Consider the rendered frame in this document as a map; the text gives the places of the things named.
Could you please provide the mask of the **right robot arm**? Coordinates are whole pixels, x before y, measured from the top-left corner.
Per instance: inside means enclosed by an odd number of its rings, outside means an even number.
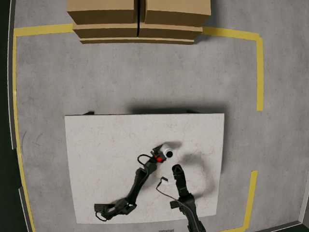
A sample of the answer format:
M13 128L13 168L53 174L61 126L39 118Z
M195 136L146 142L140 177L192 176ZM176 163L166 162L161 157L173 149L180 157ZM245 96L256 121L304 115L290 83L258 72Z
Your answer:
M186 188L186 181L182 178L178 179L176 181L176 187L179 193L178 200L184 205L188 206L191 211L176 200L170 202L171 209L179 207L180 212L182 212L183 215L187 217L189 224L187 227L189 229L189 232L206 232L203 224L201 223L201 221L198 220L195 200L192 193L189 193Z

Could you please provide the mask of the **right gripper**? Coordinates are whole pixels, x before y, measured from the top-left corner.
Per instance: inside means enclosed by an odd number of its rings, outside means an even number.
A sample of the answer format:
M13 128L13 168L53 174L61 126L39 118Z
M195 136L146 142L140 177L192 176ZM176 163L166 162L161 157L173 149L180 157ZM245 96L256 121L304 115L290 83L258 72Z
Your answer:
M176 172L177 168L180 170L180 172ZM173 172L173 175L174 175L174 181L167 182L167 181L162 179L162 184L166 185L167 188L170 187L170 186L176 185L176 181L178 179L182 178L182 179L184 179L186 181L185 175L184 175L184 171L179 166L175 166L175 170Z

